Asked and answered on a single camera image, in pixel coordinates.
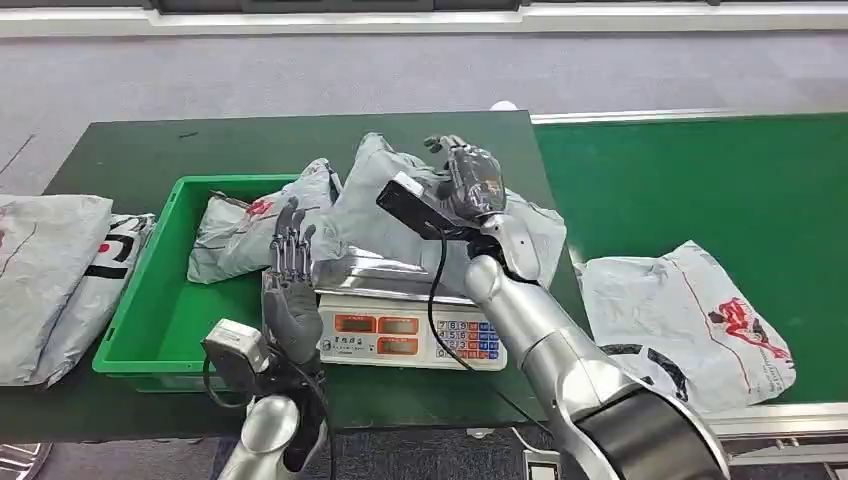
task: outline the gray floor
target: gray floor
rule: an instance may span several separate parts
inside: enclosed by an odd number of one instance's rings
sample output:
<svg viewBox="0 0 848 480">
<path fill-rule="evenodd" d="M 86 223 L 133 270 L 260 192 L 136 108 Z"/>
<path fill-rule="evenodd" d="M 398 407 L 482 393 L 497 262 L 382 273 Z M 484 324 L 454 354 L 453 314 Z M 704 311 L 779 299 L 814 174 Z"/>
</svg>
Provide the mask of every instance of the gray floor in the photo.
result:
<svg viewBox="0 0 848 480">
<path fill-rule="evenodd" d="M 534 113 L 848 109 L 848 35 L 2 41 L 0 192 L 40 193 L 92 121 L 479 110 L 502 99 Z M 215 444 L 59 445 L 42 478 L 199 480 Z M 387 449 L 403 454 L 390 461 Z M 342 451 L 344 479 L 519 478 L 520 449 L 504 433 L 363 434 Z M 735 478 L 826 477 L 813 467 Z"/>
</svg>

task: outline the red printed logo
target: red printed logo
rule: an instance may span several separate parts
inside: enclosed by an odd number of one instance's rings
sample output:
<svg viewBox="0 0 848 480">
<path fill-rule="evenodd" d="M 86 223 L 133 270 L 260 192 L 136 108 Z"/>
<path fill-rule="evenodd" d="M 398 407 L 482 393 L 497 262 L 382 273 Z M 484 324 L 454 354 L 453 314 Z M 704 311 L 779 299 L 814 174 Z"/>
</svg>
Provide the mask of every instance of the red printed logo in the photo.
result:
<svg viewBox="0 0 848 480">
<path fill-rule="evenodd" d="M 249 207 L 247 207 L 247 214 L 251 217 L 254 215 L 262 215 L 271 209 L 274 204 L 268 200 L 259 199 L 255 202 L 251 203 Z"/>
<path fill-rule="evenodd" d="M 708 317 L 713 325 L 724 327 L 728 335 L 765 348 L 774 358 L 789 359 L 789 352 L 769 343 L 760 319 L 754 316 L 751 307 L 742 299 L 733 297 L 729 302 L 719 304 L 717 311 L 710 312 Z"/>
</svg>

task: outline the power cord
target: power cord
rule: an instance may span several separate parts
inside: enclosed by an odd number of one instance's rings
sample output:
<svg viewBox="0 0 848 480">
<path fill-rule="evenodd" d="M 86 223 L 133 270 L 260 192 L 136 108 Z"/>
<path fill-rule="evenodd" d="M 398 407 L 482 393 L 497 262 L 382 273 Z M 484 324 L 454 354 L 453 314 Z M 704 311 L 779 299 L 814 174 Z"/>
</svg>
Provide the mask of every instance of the power cord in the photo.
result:
<svg viewBox="0 0 848 480">
<path fill-rule="evenodd" d="M 433 300 L 436 297 L 436 288 L 438 288 L 439 282 L 442 279 L 442 271 L 445 269 L 445 262 L 447 261 L 447 255 L 448 255 L 448 240 L 445 237 L 445 231 L 442 230 L 438 225 L 433 225 L 433 226 L 436 228 L 436 230 L 439 231 L 439 239 L 441 240 L 441 243 L 442 243 L 442 253 L 439 257 L 439 267 L 436 268 L 436 276 L 433 278 L 433 283 L 430 285 L 430 296 L 427 298 L 427 320 L 430 321 L 430 330 L 433 331 L 433 336 L 436 337 L 436 342 L 439 344 L 439 346 L 442 347 L 445 350 L 445 352 L 447 352 L 448 355 L 451 356 L 451 358 L 456 360 L 457 363 L 459 363 L 460 365 L 465 367 L 466 370 L 468 370 L 470 372 L 476 372 L 477 370 L 474 370 L 474 367 L 469 365 L 468 362 L 466 362 L 465 360 L 461 359 L 459 357 L 459 355 L 457 355 L 450 347 L 447 346 L 447 344 L 445 344 L 445 341 L 442 340 L 441 336 L 439 336 L 438 330 L 436 330 L 436 322 L 433 321 Z M 542 425 L 537 420 L 535 420 L 533 417 L 531 417 L 529 413 L 524 411 L 524 409 L 522 409 L 515 402 L 510 400 L 506 395 L 504 395 L 503 392 L 498 390 L 498 388 L 495 387 L 494 385 L 492 385 L 488 380 L 484 379 L 484 383 L 486 384 L 487 387 L 489 387 L 489 389 L 495 395 L 500 397 L 501 400 L 506 402 L 510 407 L 512 407 L 522 417 L 526 418 L 530 423 L 533 423 L 534 425 L 536 425 L 537 427 L 542 429 L 543 432 L 547 433 L 548 435 L 553 436 L 551 434 L 551 431 L 548 430 L 548 428 L 546 426 Z"/>
<path fill-rule="evenodd" d="M 277 348 L 275 345 L 268 345 L 268 349 L 271 350 L 274 354 L 276 354 L 279 358 L 282 358 L 286 361 L 286 363 L 309 385 L 309 388 L 312 390 L 312 393 L 318 398 L 318 402 L 321 404 L 321 410 L 324 413 L 324 418 L 327 422 L 327 442 L 330 450 L 330 480 L 336 480 L 336 434 L 333 432 L 332 422 L 330 421 L 330 404 L 327 402 L 327 397 L 324 395 L 324 391 L 321 390 L 321 386 L 315 382 L 315 379 L 312 378 L 309 374 L 303 371 L 300 366 L 294 363 L 288 355 L 286 355 L 282 350 Z"/>
<path fill-rule="evenodd" d="M 509 427 L 509 429 L 512 430 L 512 433 L 515 434 L 515 436 L 518 438 L 518 441 L 521 442 L 521 444 L 524 445 L 524 448 L 526 448 L 527 450 L 530 450 L 531 452 L 540 453 L 542 455 L 559 455 L 559 452 L 555 452 L 553 450 L 542 450 L 541 448 L 536 448 L 530 445 L 529 443 L 527 443 L 527 440 L 524 440 L 524 437 L 522 437 L 521 434 L 518 433 L 517 428 Z"/>
<path fill-rule="evenodd" d="M 212 399 L 215 405 L 218 405 L 221 408 L 229 409 L 246 407 L 247 404 L 250 403 L 250 399 L 252 398 L 251 395 L 247 395 L 247 397 L 243 401 L 238 403 L 228 403 L 224 401 L 224 399 L 222 399 L 220 396 L 218 396 L 215 390 L 212 389 L 212 381 L 209 378 L 209 364 L 209 356 L 207 355 L 203 358 L 203 388 L 206 389 L 206 393 L 209 395 L 209 398 Z"/>
</svg>

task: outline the scale keypad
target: scale keypad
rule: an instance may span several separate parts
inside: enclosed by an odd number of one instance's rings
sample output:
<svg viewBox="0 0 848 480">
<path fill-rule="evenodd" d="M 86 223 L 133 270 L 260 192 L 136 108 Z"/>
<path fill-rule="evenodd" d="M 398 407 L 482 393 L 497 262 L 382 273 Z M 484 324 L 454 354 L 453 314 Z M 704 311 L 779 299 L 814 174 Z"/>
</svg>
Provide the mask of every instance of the scale keypad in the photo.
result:
<svg viewBox="0 0 848 480">
<path fill-rule="evenodd" d="M 468 360 L 498 359 L 500 339 L 488 322 L 438 321 L 439 336 L 459 358 Z M 451 358 L 450 354 L 437 345 L 438 358 Z"/>
</svg>

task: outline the plastic wrapping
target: plastic wrapping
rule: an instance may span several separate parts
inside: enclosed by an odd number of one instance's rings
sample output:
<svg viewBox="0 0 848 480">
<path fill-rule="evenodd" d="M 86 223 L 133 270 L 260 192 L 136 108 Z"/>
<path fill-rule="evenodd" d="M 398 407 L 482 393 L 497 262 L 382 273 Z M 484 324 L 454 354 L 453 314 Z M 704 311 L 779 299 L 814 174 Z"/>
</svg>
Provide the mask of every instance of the plastic wrapping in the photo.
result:
<svg viewBox="0 0 848 480">
<path fill-rule="evenodd" d="M 341 196 L 321 219 L 313 237 L 312 255 L 315 261 L 341 258 L 347 247 L 353 246 L 435 272 L 441 249 L 439 242 L 423 240 L 376 203 L 386 183 L 401 171 L 428 189 L 435 189 L 450 179 L 419 158 L 396 152 L 382 135 L 365 135 Z M 524 200 L 509 189 L 506 195 L 505 211 L 527 225 L 542 266 L 539 283 L 547 287 L 556 273 L 565 243 L 566 229 L 562 217 L 553 210 Z M 449 241 L 442 283 L 454 292 L 464 294 L 465 271 L 469 262 L 466 242 Z"/>
<path fill-rule="evenodd" d="M 109 323 L 154 222 L 153 214 L 112 215 L 109 233 L 59 315 L 26 384 L 50 387 L 76 366 Z"/>
<path fill-rule="evenodd" d="M 28 382 L 109 230 L 112 200 L 0 195 L 0 385 Z"/>
<path fill-rule="evenodd" d="M 597 344 L 697 411 L 759 403 L 794 383 L 786 343 L 695 242 L 660 258 L 599 258 L 579 270 Z"/>
<path fill-rule="evenodd" d="M 341 184 L 326 159 L 311 162 L 296 181 L 245 205 L 213 195 L 198 227 L 186 277 L 196 283 L 214 283 L 270 264 L 268 250 L 277 215 L 292 196 L 306 209 L 301 231 L 315 224 L 332 205 Z"/>
</svg>

